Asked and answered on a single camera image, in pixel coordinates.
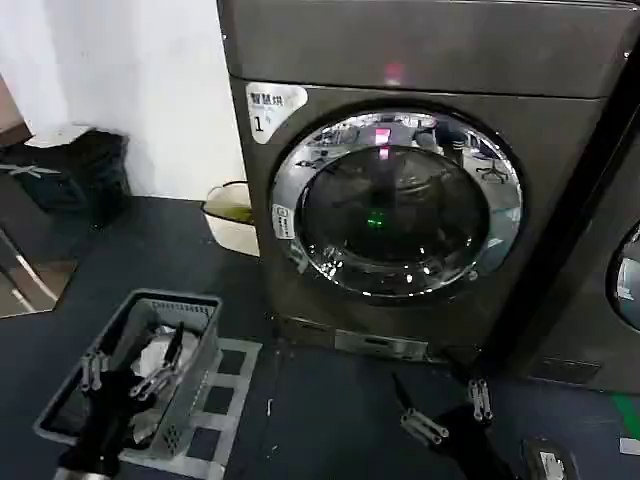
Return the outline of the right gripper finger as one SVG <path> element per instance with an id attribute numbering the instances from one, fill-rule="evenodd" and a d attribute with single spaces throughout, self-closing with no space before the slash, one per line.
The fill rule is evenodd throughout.
<path id="1" fill-rule="evenodd" d="M 401 427 L 423 444 L 442 444 L 449 438 L 449 430 L 414 407 L 411 397 L 396 373 L 391 374 L 394 393 L 401 406 Z"/>
<path id="2" fill-rule="evenodd" d="M 494 421 L 494 412 L 491 406 L 488 375 L 483 365 L 474 359 L 469 359 L 464 352 L 459 353 L 453 349 L 452 374 L 465 389 L 466 398 L 473 407 L 474 419 L 483 426 L 490 426 Z"/>

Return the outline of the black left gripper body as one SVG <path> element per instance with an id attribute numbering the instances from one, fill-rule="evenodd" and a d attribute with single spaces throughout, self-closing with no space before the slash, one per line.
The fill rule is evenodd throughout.
<path id="1" fill-rule="evenodd" d="M 132 418 L 146 410 L 146 401 L 129 396 L 141 378 L 131 370 L 107 371 L 102 387 L 89 393 L 89 415 L 75 445 L 63 454 L 63 468 L 79 474 L 117 475 L 119 455 Z"/>

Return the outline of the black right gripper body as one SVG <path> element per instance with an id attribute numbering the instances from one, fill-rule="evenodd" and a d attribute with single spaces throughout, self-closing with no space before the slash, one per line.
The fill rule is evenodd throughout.
<path id="1" fill-rule="evenodd" d="M 449 435 L 442 440 L 442 454 L 451 458 L 467 479 L 521 479 L 491 444 L 488 426 L 477 421 L 473 407 L 459 405 L 442 414 Z"/>

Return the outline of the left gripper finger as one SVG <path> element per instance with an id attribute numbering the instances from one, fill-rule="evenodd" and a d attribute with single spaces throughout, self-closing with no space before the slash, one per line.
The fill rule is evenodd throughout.
<path id="1" fill-rule="evenodd" d="M 98 391 L 102 387 L 102 374 L 109 370 L 110 357 L 101 350 L 92 350 L 80 360 L 80 389 L 83 393 Z"/>
<path id="2" fill-rule="evenodd" d="M 151 395 L 162 390 L 177 371 L 179 358 L 182 353 L 182 341 L 184 337 L 184 323 L 176 328 L 162 363 L 148 376 L 131 388 L 129 396 L 133 399 L 148 399 Z"/>

